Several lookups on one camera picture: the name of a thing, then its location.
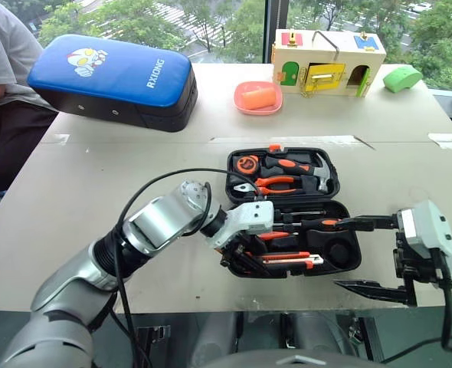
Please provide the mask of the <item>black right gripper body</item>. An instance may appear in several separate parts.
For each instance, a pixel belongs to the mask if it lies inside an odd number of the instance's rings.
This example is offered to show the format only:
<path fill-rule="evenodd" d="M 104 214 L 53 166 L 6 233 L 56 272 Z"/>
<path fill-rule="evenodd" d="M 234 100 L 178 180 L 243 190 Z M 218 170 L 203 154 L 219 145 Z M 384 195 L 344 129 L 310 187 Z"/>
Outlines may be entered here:
<path fill-rule="evenodd" d="M 408 244 L 402 230 L 396 231 L 395 240 L 393 259 L 398 278 L 424 284 L 440 284 L 443 281 L 442 267 L 446 265 L 446 261 L 444 253 L 439 248 L 425 248 L 428 255 L 421 256 Z"/>

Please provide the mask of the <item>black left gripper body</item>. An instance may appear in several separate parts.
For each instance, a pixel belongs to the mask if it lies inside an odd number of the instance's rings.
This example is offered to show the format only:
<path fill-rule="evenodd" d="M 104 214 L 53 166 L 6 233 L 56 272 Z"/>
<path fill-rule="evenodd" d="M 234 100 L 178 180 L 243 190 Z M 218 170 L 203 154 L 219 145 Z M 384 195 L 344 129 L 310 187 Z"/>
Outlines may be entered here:
<path fill-rule="evenodd" d="M 235 235 L 222 251 L 220 265 L 229 267 L 231 265 L 242 268 L 262 268 L 259 261 L 254 259 L 255 255 L 264 253 L 264 241 L 257 235 L 247 235 L 241 232 Z"/>

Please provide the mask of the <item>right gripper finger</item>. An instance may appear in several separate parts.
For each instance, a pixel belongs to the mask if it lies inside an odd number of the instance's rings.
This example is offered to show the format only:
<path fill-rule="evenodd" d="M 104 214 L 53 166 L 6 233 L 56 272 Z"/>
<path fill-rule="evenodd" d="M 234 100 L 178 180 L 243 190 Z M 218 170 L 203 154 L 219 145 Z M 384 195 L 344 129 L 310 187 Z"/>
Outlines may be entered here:
<path fill-rule="evenodd" d="M 376 229 L 396 229 L 398 220 L 396 215 L 360 215 L 343 218 L 339 221 L 339 228 L 361 232 L 372 232 Z"/>
<path fill-rule="evenodd" d="M 334 280 L 333 283 L 362 297 L 417 307 L 417 298 L 412 280 L 404 278 L 397 288 L 383 287 L 377 281 Z"/>

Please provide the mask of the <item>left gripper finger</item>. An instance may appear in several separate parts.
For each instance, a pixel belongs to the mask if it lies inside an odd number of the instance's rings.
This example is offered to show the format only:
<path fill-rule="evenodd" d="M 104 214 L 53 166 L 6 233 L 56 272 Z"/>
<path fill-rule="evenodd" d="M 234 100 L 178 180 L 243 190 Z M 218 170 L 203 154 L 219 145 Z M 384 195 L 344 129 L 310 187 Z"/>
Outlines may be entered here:
<path fill-rule="evenodd" d="M 252 255 L 262 255 L 265 253 L 265 242 L 256 235 L 245 235 L 244 249 Z"/>
<path fill-rule="evenodd" d="M 267 267 L 246 252 L 235 251 L 233 259 L 236 269 L 245 277 L 270 278 L 272 274 Z"/>

